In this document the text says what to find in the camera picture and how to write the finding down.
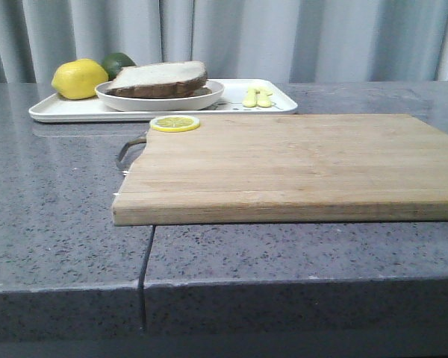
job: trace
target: curtain fold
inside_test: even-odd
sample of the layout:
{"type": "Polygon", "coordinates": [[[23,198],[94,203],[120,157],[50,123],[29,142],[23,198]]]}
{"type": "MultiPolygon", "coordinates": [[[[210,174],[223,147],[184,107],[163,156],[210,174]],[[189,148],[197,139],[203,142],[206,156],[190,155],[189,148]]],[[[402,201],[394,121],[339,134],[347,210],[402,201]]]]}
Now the curtain fold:
{"type": "Polygon", "coordinates": [[[0,82],[115,51],[210,78],[448,80],[448,0],[0,0],[0,82]]]}

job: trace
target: lemon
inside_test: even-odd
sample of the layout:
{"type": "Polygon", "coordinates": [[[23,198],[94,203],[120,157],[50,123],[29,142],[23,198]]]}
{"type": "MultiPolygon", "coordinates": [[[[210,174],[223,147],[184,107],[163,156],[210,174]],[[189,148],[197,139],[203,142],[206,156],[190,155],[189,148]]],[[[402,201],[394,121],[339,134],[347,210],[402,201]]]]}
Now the lemon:
{"type": "Polygon", "coordinates": [[[162,116],[153,118],[149,127],[161,132],[185,132],[198,128],[200,121],[192,116],[162,116]]]}
{"type": "Polygon", "coordinates": [[[95,87],[108,80],[108,74],[99,63],[89,58],[67,62],[57,68],[52,86],[68,99],[93,97],[95,87]]]}
{"type": "Polygon", "coordinates": [[[127,66],[136,66],[136,63],[127,54],[123,54],[122,52],[113,52],[102,61],[102,67],[108,73],[110,81],[114,80],[119,71],[127,66]]]}

